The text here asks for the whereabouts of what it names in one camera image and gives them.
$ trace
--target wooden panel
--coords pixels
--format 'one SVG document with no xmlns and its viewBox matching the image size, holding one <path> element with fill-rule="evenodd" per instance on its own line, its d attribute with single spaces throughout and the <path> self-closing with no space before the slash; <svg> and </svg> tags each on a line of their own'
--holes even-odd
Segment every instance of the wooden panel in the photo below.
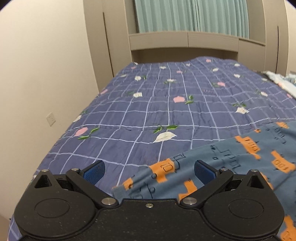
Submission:
<svg viewBox="0 0 296 241">
<path fill-rule="evenodd" d="M 238 52 L 239 39 L 237 37 L 222 34 L 188 32 L 188 46 Z"/>
<path fill-rule="evenodd" d="M 277 23 L 279 26 L 279 52 L 276 73 L 285 76 L 288 64 L 289 32 L 288 18 L 284 0 L 275 1 L 277 12 Z"/>
<path fill-rule="evenodd" d="M 287 74 L 296 74 L 296 9 L 288 1 L 285 1 L 289 30 L 289 55 L 287 62 Z"/>
<path fill-rule="evenodd" d="M 264 70 L 265 47 L 247 41 L 239 41 L 238 61 L 252 70 Z"/>
<path fill-rule="evenodd" d="M 260 42 L 260 41 L 256 41 L 256 40 L 252 40 L 252 39 L 246 39 L 246 38 L 242 38 L 242 37 L 238 37 L 241 40 L 247 41 L 247 42 L 251 42 L 251 43 L 255 43 L 255 44 L 259 44 L 262 46 L 265 46 L 265 43 Z"/>
<path fill-rule="evenodd" d="M 103 0 L 103 11 L 113 75 L 131 61 L 124 0 Z"/>
<path fill-rule="evenodd" d="M 278 28 L 277 12 L 274 7 L 277 0 L 263 0 L 265 30 L 266 30 L 266 52 L 264 70 L 276 72 L 278 56 Z"/>
<path fill-rule="evenodd" d="M 188 47 L 187 32 L 151 32 L 142 34 L 130 34 L 131 50 Z"/>
<path fill-rule="evenodd" d="M 102 1 L 84 0 L 83 6 L 91 60 L 98 89 L 101 92 L 113 78 Z"/>
<path fill-rule="evenodd" d="M 265 43 L 265 18 L 262 0 L 247 0 L 250 39 Z"/>
<path fill-rule="evenodd" d="M 199 56 L 212 56 L 237 60 L 237 52 L 200 48 L 158 48 L 132 51 L 134 61 L 138 63 L 180 62 Z"/>
<path fill-rule="evenodd" d="M 136 34 L 137 31 L 137 19 L 135 15 L 135 6 L 133 0 L 125 0 L 126 7 L 126 20 L 128 25 L 128 33 Z"/>
</svg>

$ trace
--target electrical outlet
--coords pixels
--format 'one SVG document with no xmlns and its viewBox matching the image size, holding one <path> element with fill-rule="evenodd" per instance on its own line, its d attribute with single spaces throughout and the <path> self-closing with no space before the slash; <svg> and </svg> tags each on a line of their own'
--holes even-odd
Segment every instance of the electrical outlet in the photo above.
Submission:
<svg viewBox="0 0 296 241">
<path fill-rule="evenodd" d="M 52 125 L 55 123 L 55 117 L 54 117 L 54 115 L 53 115 L 52 112 L 50 112 L 50 113 L 47 115 L 46 119 L 47 119 L 47 122 L 48 122 L 48 124 L 49 124 L 50 126 L 52 126 Z"/>
</svg>

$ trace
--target blue gripper pad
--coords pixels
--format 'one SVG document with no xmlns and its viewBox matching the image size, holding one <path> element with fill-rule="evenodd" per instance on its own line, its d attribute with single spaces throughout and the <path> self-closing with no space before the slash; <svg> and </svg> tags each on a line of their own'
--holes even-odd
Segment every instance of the blue gripper pad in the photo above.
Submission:
<svg viewBox="0 0 296 241">
<path fill-rule="evenodd" d="M 105 174 L 105 163 L 99 160 L 88 166 L 87 169 L 81 171 L 83 173 L 82 177 L 95 185 Z"/>
<path fill-rule="evenodd" d="M 197 160 L 194 164 L 194 173 L 204 185 L 215 179 L 217 172 L 218 171 L 216 169 L 208 166 L 201 160 Z"/>
</svg>

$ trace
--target blue blanket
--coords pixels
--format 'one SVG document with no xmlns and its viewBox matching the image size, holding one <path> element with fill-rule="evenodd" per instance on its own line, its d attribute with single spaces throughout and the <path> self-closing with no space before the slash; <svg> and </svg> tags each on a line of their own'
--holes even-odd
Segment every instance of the blue blanket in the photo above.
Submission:
<svg viewBox="0 0 296 241">
<path fill-rule="evenodd" d="M 234 60 L 131 63 L 70 125 L 35 174 L 83 169 L 100 159 L 106 173 L 96 186 L 110 194 L 170 156 L 295 120 L 295 106 L 279 86 Z M 9 240 L 19 237 L 12 218 Z"/>
<path fill-rule="evenodd" d="M 242 136 L 188 150 L 127 179 L 112 190 L 113 196 L 120 202 L 123 198 L 180 201 L 203 186 L 196 177 L 196 173 L 203 172 L 197 159 L 217 170 L 227 168 L 239 174 L 256 167 L 285 211 L 278 235 L 282 240 L 293 241 L 296 238 L 295 136 L 296 121 L 276 122 Z"/>
</svg>

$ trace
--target shelf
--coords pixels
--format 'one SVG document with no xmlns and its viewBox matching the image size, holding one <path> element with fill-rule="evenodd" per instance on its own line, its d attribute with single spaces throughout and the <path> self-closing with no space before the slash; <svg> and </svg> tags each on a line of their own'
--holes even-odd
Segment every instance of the shelf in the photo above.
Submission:
<svg viewBox="0 0 296 241">
<path fill-rule="evenodd" d="M 188 46 L 238 52 L 239 39 L 235 36 L 224 34 L 188 32 Z"/>
<path fill-rule="evenodd" d="M 130 34 L 131 50 L 188 47 L 186 31 L 149 32 Z"/>
<path fill-rule="evenodd" d="M 256 40 L 246 39 L 246 38 L 243 38 L 243 37 L 239 37 L 239 39 L 240 40 L 247 41 L 247 42 L 251 42 L 251 43 L 254 43 L 254 44 L 259 44 L 259 45 L 265 46 L 265 43 L 259 42 L 259 41 L 256 41 Z"/>
</svg>

